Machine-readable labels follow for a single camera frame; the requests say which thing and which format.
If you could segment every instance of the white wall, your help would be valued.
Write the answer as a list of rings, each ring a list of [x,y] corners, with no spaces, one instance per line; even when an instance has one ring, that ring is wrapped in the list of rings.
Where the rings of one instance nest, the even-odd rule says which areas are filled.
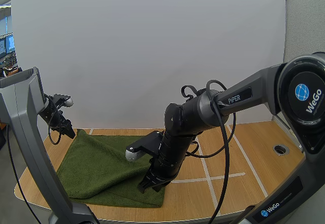
[[[64,114],[88,128],[163,127],[183,85],[282,62],[284,15],[284,0],[12,0],[19,64],[71,95]],[[270,119],[264,106],[238,116]]]

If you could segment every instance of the table surface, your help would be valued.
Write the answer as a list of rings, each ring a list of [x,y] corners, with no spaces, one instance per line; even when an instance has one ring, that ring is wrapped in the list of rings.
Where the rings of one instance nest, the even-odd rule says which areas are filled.
[[[93,135],[146,135],[156,129],[85,129]],[[199,135],[200,153],[211,154],[223,145],[220,129]],[[58,145],[44,141],[55,170],[61,164],[72,139],[63,136]],[[278,156],[276,144],[284,144],[289,154]],[[236,126],[230,142],[230,178],[220,214],[244,210],[269,195],[304,158],[290,138],[274,122],[257,122]],[[205,218],[212,215],[220,196],[224,175],[224,152],[199,159],[187,157],[178,177],[166,187],[161,208],[125,208],[91,205],[99,219],[122,221],[173,221]],[[26,168],[20,177],[26,199],[49,208]],[[15,195],[22,199],[18,186]]]

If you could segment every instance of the black cable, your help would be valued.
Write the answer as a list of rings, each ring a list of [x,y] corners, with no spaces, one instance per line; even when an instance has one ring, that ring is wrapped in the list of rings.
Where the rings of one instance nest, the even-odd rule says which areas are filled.
[[[27,199],[25,198],[25,195],[21,189],[21,186],[20,186],[20,183],[19,183],[19,179],[18,179],[18,176],[17,176],[17,172],[16,172],[16,168],[15,168],[15,165],[14,165],[14,160],[12,159],[12,155],[11,155],[11,148],[10,148],[10,142],[9,142],[9,125],[7,125],[7,143],[8,143],[8,151],[9,151],[9,156],[10,156],[10,161],[11,161],[11,165],[12,165],[12,168],[14,170],[14,173],[15,173],[15,177],[16,177],[16,180],[17,180],[17,184],[18,184],[18,187],[19,187],[19,190],[21,192],[21,195],[22,197],[24,198],[25,200],[25,203],[27,205],[27,207],[29,208],[29,210],[31,211],[32,215],[35,217],[35,219],[37,220],[37,222],[39,224],[42,224],[40,222],[40,220],[37,218],[37,216],[35,215],[35,213],[33,212],[33,210],[31,209],[29,203],[27,202]]]
[[[227,140],[227,133],[226,133],[224,124],[222,123],[220,112],[219,112],[218,108],[215,105],[215,102],[212,102],[212,107],[214,108],[215,114],[217,115],[218,121],[220,122],[220,128],[221,128],[222,138],[223,138],[223,142],[224,142],[225,168],[224,168],[223,186],[222,186],[219,202],[218,202],[217,208],[215,209],[215,211],[214,211],[212,217],[210,218],[208,224],[211,224],[212,221],[215,219],[215,217],[217,216],[217,214],[218,214],[218,212],[219,212],[219,210],[221,208],[221,205],[223,203],[223,199],[224,199],[225,192],[226,192],[226,189],[227,189],[228,178],[229,178],[229,168],[230,168],[230,154],[229,154],[229,145],[228,145],[228,140]]]
[[[196,144],[196,145],[197,145],[197,146],[195,147],[195,149],[194,149],[192,152],[190,152],[191,154],[194,154],[194,153],[196,153],[196,152],[199,150],[200,145],[199,145],[199,143],[198,143],[197,141],[192,141],[191,144]]]
[[[55,113],[58,113],[58,114],[60,115],[60,112],[59,112],[58,108],[56,107],[56,105],[55,105],[54,101],[52,100],[52,98],[51,98],[50,96],[48,96],[47,94],[44,94],[44,96],[49,100],[49,102],[52,103],[52,105],[53,105],[54,108],[55,108],[55,112],[53,113],[53,115],[51,116],[51,119],[50,119],[50,121],[49,121],[49,126],[48,126],[48,135],[49,135],[49,139],[50,139],[51,143],[54,144],[54,145],[57,145],[57,144],[60,142],[60,140],[61,140],[61,136],[62,136],[62,134],[61,134],[61,127],[62,127],[61,118],[60,118],[60,122],[59,122],[59,138],[58,138],[58,140],[57,140],[56,142],[54,142],[54,141],[52,140],[51,132],[50,132],[50,125],[51,125],[51,121],[52,121],[52,119],[53,119]]]
[[[213,96],[211,96],[211,90],[210,90],[210,85],[211,85],[211,83],[217,83],[217,84],[219,84],[224,90],[227,90],[227,88],[226,88],[226,86],[224,86],[224,84],[223,83],[221,83],[220,81],[218,81],[218,80],[210,80],[210,81],[208,81],[207,82],[207,85],[206,85],[206,94],[208,95],[208,97],[209,97],[209,100],[210,100],[210,102],[211,103],[214,103],[214,98],[218,95],[217,93],[215,93]],[[235,128],[236,128],[236,114],[235,113],[233,113],[233,118],[234,118],[234,120],[233,120],[233,129],[232,129],[232,131],[231,131],[231,133],[230,133],[230,136],[229,136],[229,138],[228,138],[228,143],[231,141],[231,139],[233,138],[233,135],[234,135],[234,133],[235,133]],[[213,157],[213,156],[215,156],[215,155],[217,155],[217,154],[219,154],[220,152],[222,152],[223,151],[223,149],[224,149],[224,145],[220,148],[220,149],[218,149],[216,152],[214,152],[213,154],[209,154],[209,155],[198,155],[198,154],[194,154],[193,152],[186,152],[186,155],[187,156],[193,156],[193,157],[196,157],[196,158],[210,158],[210,157]]]

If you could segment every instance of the computer monitor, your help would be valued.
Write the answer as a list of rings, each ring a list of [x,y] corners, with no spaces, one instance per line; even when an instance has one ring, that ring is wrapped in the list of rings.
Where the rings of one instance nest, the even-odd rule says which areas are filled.
[[[7,54],[15,51],[15,42],[13,35],[9,35],[6,37],[6,48],[7,48]]]
[[[6,39],[0,39],[0,58],[6,56]]]

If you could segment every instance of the towel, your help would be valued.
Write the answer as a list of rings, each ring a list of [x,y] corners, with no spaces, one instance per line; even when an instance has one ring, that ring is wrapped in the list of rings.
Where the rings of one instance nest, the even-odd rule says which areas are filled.
[[[165,189],[144,194],[137,185],[149,169],[151,156],[128,162],[125,148],[142,136],[88,135],[78,130],[57,175],[71,200],[87,204],[158,208]]]

